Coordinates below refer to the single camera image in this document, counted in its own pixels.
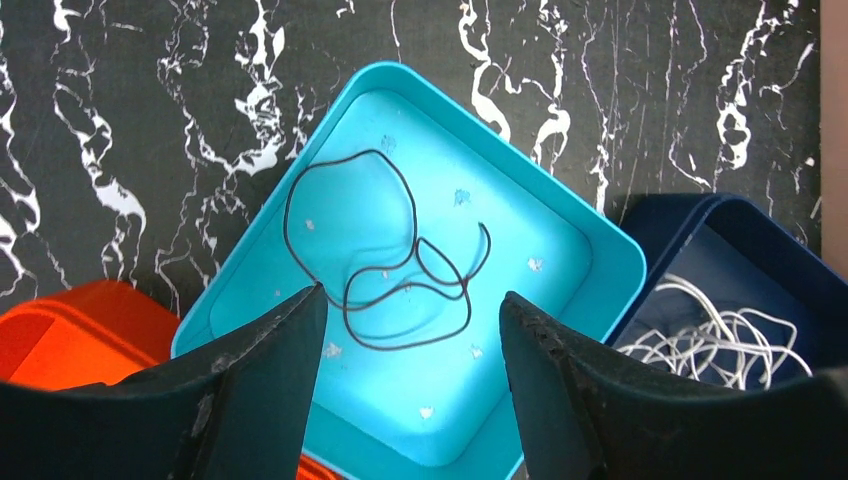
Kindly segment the teal square tray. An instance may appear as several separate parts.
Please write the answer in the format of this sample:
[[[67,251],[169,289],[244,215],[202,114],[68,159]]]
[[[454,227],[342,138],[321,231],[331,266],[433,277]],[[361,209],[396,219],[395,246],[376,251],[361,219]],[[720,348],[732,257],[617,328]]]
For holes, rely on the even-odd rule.
[[[642,249],[412,69],[355,74],[172,341],[180,356],[321,283],[303,448],[355,479],[508,479],[524,459],[499,311],[605,341]]]

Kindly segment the peach plastic file organizer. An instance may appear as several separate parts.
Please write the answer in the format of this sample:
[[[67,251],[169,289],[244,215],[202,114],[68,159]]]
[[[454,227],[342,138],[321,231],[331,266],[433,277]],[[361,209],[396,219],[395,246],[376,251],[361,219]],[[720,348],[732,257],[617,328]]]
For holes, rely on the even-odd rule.
[[[822,256],[847,276],[847,2],[821,3]]]

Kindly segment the navy square tray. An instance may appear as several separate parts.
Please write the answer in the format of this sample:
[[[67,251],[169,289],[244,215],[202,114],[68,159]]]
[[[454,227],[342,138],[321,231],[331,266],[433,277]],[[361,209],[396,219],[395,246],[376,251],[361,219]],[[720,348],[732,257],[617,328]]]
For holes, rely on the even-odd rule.
[[[622,227],[647,277],[609,337],[618,352],[738,390],[846,365],[846,282],[752,202],[650,195]]]

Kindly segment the red square tray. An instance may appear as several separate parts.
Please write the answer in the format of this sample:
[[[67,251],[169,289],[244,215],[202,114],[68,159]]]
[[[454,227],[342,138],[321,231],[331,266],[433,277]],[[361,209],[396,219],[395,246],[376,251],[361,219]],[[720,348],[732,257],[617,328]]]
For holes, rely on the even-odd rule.
[[[56,392],[114,385],[171,357],[177,318],[128,284],[97,281],[20,304],[1,317],[3,384]],[[309,471],[301,456],[297,475]]]

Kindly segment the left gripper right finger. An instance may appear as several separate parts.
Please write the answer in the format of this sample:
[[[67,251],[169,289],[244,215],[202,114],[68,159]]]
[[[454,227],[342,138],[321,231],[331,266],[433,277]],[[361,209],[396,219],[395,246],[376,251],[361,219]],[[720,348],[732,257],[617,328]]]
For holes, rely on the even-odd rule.
[[[646,365],[514,292],[499,322],[533,479],[847,475],[845,368],[740,391]]]

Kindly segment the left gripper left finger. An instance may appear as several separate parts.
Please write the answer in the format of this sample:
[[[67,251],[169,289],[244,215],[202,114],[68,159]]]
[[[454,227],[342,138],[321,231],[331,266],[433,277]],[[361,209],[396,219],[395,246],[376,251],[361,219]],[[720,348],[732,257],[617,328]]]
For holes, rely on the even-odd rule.
[[[5,479],[293,479],[328,317],[314,284],[114,385],[1,387]]]

